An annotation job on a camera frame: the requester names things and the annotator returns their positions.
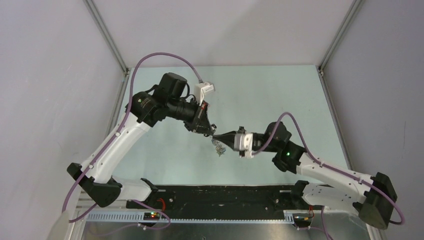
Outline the large metal keyring plate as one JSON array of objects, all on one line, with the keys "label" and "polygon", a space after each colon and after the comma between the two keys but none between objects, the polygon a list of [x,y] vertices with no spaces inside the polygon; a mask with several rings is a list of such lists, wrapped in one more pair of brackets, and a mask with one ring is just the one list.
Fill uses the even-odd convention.
[{"label": "large metal keyring plate", "polygon": [[224,147],[223,144],[220,141],[218,141],[216,139],[212,139],[211,142],[214,145],[215,151],[216,151],[216,153],[218,154],[219,157],[221,157],[222,155],[225,154],[226,147]]}]

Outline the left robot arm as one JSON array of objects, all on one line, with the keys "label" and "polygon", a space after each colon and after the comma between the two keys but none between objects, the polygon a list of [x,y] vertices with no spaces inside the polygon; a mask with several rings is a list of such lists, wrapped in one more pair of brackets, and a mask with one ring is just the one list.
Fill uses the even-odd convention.
[{"label": "left robot arm", "polygon": [[157,188],[147,179],[124,179],[113,176],[113,171],[132,146],[154,125],[165,118],[182,121],[184,127],[205,137],[215,133],[207,110],[205,95],[213,93],[210,82],[198,83],[192,99],[182,96],[189,90],[187,80],[175,73],[165,73],[159,84],[147,91],[134,94],[118,123],[93,156],[82,164],[71,163],[67,172],[101,208],[116,200],[139,201],[145,208],[153,208],[158,202]]}]

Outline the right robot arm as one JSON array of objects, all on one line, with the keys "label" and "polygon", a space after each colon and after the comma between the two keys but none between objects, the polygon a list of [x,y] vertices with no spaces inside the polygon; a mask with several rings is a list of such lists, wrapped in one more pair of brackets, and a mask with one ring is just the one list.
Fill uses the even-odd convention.
[{"label": "right robot arm", "polygon": [[212,138],[242,158],[253,158],[260,149],[275,153],[272,162],[278,170],[320,181],[322,184],[296,182],[290,193],[295,208],[329,207],[356,215],[374,228],[388,228],[398,196],[386,174],[369,175],[313,159],[305,147],[290,140],[291,136],[282,122],[272,122],[264,133],[247,132],[241,126],[237,131],[215,134]]}]

